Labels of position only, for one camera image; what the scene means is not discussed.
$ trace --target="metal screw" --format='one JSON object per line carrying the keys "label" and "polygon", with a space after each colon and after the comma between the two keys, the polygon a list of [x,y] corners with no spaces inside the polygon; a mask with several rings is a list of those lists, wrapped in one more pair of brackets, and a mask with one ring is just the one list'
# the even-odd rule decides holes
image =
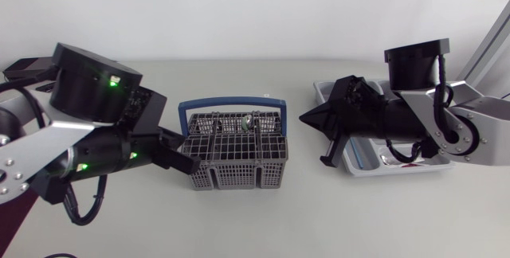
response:
{"label": "metal screw", "polygon": [[25,191],[29,188],[29,184],[28,183],[23,183],[22,186],[19,187],[19,189],[21,191]]}
{"label": "metal screw", "polygon": [[7,135],[0,135],[0,146],[5,146],[9,142],[10,137],[8,137]]}

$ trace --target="dark red surface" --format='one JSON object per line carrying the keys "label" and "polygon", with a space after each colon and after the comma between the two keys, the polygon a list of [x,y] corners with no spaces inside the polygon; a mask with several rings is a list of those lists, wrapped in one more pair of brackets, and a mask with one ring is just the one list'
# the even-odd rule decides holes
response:
{"label": "dark red surface", "polygon": [[0,205],[0,256],[6,252],[36,199],[37,194],[27,190],[14,200]]}

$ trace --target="robotic arm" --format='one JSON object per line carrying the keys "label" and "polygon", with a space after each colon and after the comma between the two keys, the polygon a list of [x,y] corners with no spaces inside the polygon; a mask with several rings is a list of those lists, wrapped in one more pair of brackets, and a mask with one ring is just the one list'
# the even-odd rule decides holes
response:
{"label": "robotic arm", "polygon": [[[86,225],[99,210],[107,174],[149,163],[186,174],[198,169],[199,159],[176,151],[184,137],[158,126],[167,98],[140,87],[137,71],[64,44],[53,63],[36,78],[0,85],[0,92],[23,95],[0,103],[0,204],[30,187]],[[51,94],[24,89],[55,72]],[[34,118],[40,129],[27,135],[23,126]],[[100,177],[95,209],[79,217],[71,182],[93,177]]]}
{"label": "robotic arm", "polygon": [[[448,52],[448,39],[385,51],[397,99],[379,95],[362,77],[337,80],[329,100],[300,117],[331,140],[320,160],[337,167],[335,152],[358,136],[385,139],[393,156],[406,163],[421,154],[510,164],[505,146],[510,141],[510,102],[483,96],[464,81],[447,84],[443,54]],[[414,142],[412,155],[398,153],[391,140]]]}

